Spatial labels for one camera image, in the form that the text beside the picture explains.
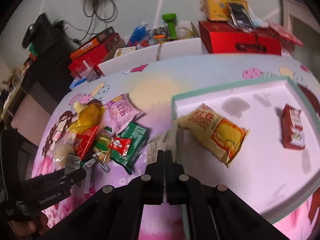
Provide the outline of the white green biscuit packet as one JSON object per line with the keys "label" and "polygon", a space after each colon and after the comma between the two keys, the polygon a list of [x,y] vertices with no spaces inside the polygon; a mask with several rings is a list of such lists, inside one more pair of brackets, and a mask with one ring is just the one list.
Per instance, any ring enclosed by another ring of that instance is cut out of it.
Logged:
{"label": "white green biscuit packet", "polygon": [[81,159],[74,154],[69,154],[67,156],[67,161],[65,165],[64,175],[74,172],[81,167]]}

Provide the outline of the clear packet round bun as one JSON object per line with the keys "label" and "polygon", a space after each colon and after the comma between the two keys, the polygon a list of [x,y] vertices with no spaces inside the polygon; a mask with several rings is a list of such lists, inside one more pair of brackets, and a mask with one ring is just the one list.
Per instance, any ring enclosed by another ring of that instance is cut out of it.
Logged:
{"label": "clear packet round bun", "polygon": [[65,168],[70,154],[74,154],[74,141],[58,140],[52,152],[53,164],[56,170]]}

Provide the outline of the small red candy packet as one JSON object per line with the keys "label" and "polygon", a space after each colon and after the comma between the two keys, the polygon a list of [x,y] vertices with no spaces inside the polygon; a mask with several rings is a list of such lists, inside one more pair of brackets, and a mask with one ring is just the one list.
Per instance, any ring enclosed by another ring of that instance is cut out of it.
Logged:
{"label": "small red candy packet", "polygon": [[132,139],[112,137],[107,147],[117,151],[121,156],[126,156],[129,151],[131,142]]}

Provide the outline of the green cow snack packet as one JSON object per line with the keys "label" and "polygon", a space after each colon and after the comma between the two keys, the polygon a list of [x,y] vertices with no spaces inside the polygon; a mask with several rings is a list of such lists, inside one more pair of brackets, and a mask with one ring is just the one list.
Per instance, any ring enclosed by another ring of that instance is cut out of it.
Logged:
{"label": "green cow snack packet", "polygon": [[110,169],[107,166],[107,164],[111,161],[111,149],[108,148],[110,142],[110,135],[100,134],[97,136],[93,146],[93,158],[106,173],[110,172]]}

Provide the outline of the red Rosekiss snack packet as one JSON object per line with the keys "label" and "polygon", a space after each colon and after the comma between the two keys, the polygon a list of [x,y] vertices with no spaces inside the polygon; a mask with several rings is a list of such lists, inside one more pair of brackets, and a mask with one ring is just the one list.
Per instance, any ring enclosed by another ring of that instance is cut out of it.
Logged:
{"label": "red Rosekiss snack packet", "polygon": [[91,148],[95,136],[98,132],[99,126],[93,126],[83,133],[77,134],[74,140],[74,152],[80,158],[84,160],[86,154]]}

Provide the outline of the yellow cream snack packet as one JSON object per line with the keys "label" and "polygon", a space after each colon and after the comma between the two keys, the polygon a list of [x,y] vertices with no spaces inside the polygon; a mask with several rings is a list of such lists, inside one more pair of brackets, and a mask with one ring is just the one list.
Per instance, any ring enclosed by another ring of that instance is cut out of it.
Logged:
{"label": "yellow cream snack packet", "polygon": [[239,153],[249,134],[248,129],[237,126],[204,103],[173,123],[188,130],[226,167]]}

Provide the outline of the dark green snack packet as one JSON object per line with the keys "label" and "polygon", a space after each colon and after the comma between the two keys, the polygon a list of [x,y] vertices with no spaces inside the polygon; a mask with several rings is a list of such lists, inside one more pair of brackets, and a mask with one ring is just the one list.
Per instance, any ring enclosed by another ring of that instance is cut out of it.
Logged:
{"label": "dark green snack packet", "polygon": [[130,122],[125,129],[112,138],[111,159],[132,175],[134,165],[149,140],[149,129]]}

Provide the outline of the pink snack packet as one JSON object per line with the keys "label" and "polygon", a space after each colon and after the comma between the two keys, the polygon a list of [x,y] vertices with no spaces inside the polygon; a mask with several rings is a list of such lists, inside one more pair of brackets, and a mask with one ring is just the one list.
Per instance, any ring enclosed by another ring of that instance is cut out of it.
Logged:
{"label": "pink snack packet", "polygon": [[105,106],[110,116],[113,134],[120,133],[130,122],[135,121],[144,115],[142,111],[138,110],[131,103],[128,93],[116,96]]}

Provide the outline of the yellow transparent cake packet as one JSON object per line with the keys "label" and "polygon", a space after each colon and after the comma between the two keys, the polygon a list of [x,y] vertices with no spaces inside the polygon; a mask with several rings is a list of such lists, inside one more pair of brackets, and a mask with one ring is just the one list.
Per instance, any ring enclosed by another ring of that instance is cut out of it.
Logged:
{"label": "yellow transparent cake packet", "polygon": [[68,131],[81,134],[93,126],[99,125],[104,113],[105,109],[101,104],[92,103],[80,112],[78,119],[70,125]]}

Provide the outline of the white tray with teal rim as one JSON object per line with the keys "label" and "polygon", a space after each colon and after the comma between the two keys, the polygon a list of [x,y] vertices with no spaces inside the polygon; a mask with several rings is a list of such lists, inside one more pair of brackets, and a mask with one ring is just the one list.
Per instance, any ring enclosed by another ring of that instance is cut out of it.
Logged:
{"label": "white tray with teal rim", "polygon": [[[180,118],[205,104],[249,133],[240,152],[224,165],[187,130],[177,132],[177,161],[202,184],[226,185],[270,223],[286,217],[319,187],[319,119],[288,77],[251,79],[172,97]],[[306,147],[283,147],[280,115],[285,105],[301,110]]]}

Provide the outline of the cream jelly cup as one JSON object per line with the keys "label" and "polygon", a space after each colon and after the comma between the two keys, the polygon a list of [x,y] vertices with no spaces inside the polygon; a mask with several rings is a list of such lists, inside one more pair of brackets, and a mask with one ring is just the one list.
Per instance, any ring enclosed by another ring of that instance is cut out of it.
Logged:
{"label": "cream jelly cup", "polygon": [[84,105],[83,103],[76,101],[75,103],[73,103],[73,109],[75,110],[75,112],[77,114],[79,114],[81,111],[83,111],[86,108],[86,105]]}

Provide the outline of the cartoon printed tablecloth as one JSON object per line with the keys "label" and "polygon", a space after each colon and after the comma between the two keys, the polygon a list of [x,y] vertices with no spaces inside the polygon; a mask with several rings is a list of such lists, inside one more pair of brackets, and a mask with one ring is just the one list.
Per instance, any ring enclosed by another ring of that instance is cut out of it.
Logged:
{"label": "cartoon printed tablecloth", "polygon": [[[48,226],[52,228],[85,200],[93,196],[103,185],[122,186],[142,175],[146,165],[155,158],[156,149],[165,149],[171,130],[171,97],[189,90],[216,86],[234,81],[267,77],[290,77],[319,111],[319,79],[310,69],[291,57],[272,55],[201,55],[180,57],[129,68],[129,64],[116,67],[114,74],[102,77],[70,92],[54,109],[44,130],[33,165],[32,177],[48,174],[58,165],[53,161],[52,150],[66,121],[68,111],[75,113],[73,104],[89,104],[94,99],[106,104],[114,97],[128,93],[131,102],[144,116],[138,119],[141,126],[150,130],[150,141],[135,164],[135,171],[128,175],[123,167],[111,161],[110,172],[98,165],[91,167],[88,189],[74,186],[71,197],[44,210]],[[42,153],[47,139],[49,150]],[[181,212],[167,204],[147,206],[143,213],[139,239],[184,239]],[[308,239],[319,229],[319,189],[288,216],[274,225],[289,239]]]}

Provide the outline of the blue white tissue pack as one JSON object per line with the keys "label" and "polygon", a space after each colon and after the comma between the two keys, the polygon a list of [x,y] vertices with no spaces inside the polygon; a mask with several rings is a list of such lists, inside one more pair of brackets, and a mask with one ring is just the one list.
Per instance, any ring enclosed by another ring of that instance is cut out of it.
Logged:
{"label": "blue white tissue pack", "polygon": [[71,83],[71,85],[69,86],[69,88],[70,88],[71,90],[74,90],[76,87],[79,87],[79,86],[84,85],[84,84],[86,84],[86,83],[87,83],[87,79],[86,79],[85,77],[83,77],[83,78],[77,77],[77,78],[75,78],[75,79],[73,80],[73,82]]}

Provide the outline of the dark red snack packet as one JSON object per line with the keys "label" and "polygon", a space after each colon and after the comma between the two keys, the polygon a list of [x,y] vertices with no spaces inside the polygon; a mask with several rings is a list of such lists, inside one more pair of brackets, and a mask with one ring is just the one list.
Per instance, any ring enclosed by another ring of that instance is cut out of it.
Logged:
{"label": "dark red snack packet", "polygon": [[282,143],[284,148],[292,150],[305,149],[305,137],[300,115],[301,110],[288,104],[285,105],[281,115]]}

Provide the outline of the clear plastic container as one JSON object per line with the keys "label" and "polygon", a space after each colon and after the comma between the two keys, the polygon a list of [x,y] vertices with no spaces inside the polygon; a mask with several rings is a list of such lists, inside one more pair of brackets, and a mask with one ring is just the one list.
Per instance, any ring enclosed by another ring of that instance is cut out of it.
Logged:
{"label": "clear plastic container", "polygon": [[85,79],[88,82],[96,80],[99,76],[94,69],[93,64],[88,63],[86,60],[81,62],[72,62],[68,69],[73,78]]}

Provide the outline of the white cardboard box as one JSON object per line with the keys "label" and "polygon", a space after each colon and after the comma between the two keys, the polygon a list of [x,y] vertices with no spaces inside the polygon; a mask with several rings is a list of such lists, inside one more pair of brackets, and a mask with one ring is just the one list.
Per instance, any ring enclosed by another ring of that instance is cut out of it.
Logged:
{"label": "white cardboard box", "polygon": [[104,76],[117,72],[129,74],[141,72],[148,64],[157,61],[205,54],[207,52],[206,48],[195,25],[190,21],[185,21],[177,24],[176,30],[178,33],[181,33],[181,28],[189,29],[193,36],[135,50],[128,54],[108,59],[100,63],[98,67]]}

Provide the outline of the red box under orange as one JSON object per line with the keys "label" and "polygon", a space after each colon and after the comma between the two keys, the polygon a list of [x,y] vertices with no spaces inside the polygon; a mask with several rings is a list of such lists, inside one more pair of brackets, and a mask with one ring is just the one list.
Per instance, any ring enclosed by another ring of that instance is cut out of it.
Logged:
{"label": "red box under orange", "polygon": [[103,76],[103,72],[100,70],[98,65],[106,59],[110,51],[121,41],[118,33],[115,33],[110,38],[108,38],[103,44],[93,48],[81,57],[72,62],[81,62],[86,60],[88,63],[93,64],[95,71],[99,76]]}

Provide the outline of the red gift box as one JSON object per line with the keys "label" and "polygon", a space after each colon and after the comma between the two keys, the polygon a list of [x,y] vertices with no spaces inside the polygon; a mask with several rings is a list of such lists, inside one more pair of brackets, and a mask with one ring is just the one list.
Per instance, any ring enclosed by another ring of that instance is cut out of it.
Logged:
{"label": "red gift box", "polygon": [[267,28],[246,33],[227,22],[200,21],[199,30],[201,40],[210,54],[281,55],[280,41]]}

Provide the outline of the round clear tape roll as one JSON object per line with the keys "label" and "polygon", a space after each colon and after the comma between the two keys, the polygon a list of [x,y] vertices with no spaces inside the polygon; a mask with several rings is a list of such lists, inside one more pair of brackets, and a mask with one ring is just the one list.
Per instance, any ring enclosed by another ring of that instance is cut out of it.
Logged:
{"label": "round clear tape roll", "polygon": [[189,39],[193,37],[193,32],[187,27],[179,27],[176,29],[176,38],[178,40]]}

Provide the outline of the blue bottle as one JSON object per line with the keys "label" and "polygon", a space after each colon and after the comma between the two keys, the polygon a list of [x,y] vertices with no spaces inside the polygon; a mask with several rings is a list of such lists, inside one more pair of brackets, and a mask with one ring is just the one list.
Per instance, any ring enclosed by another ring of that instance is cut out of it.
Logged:
{"label": "blue bottle", "polygon": [[148,25],[148,23],[143,21],[141,23],[141,25],[139,25],[138,27],[136,27],[134,29],[130,39],[128,40],[128,43],[127,43],[128,47],[136,46],[137,44],[139,44],[139,42],[146,35],[146,27],[147,27],[147,25]]}

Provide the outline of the orange flat box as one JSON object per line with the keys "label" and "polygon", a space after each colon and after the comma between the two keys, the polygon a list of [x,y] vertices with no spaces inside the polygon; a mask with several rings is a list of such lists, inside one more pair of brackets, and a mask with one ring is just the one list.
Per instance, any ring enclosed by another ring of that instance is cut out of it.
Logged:
{"label": "orange flat box", "polygon": [[95,35],[95,37],[91,38],[89,41],[85,42],[75,51],[73,51],[70,55],[71,60],[76,60],[88,51],[92,50],[93,48],[103,44],[108,38],[114,35],[116,32],[114,31],[113,27],[108,27],[104,31]]}

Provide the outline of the green dumbbell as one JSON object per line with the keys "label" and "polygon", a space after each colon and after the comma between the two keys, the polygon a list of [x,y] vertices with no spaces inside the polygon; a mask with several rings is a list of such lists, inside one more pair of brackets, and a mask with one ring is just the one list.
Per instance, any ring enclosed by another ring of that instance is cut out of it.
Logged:
{"label": "green dumbbell", "polygon": [[175,30],[176,14],[175,13],[163,14],[162,19],[167,24],[170,38],[175,40],[177,38],[176,30]]}

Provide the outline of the red patterned lid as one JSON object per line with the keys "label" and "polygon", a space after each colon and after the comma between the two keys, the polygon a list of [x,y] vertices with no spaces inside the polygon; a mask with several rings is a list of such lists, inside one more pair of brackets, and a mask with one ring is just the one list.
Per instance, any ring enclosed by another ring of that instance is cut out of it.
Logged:
{"label": "red patterned lid", "polygon": [[293,33],[285,29],[282,25],[273,23],[273,22],[268,22],[268,26],[275,31],[282,39],[288,40],[294,44],[297,44],[299,46],[304,46],[303,42],[297,38]]}

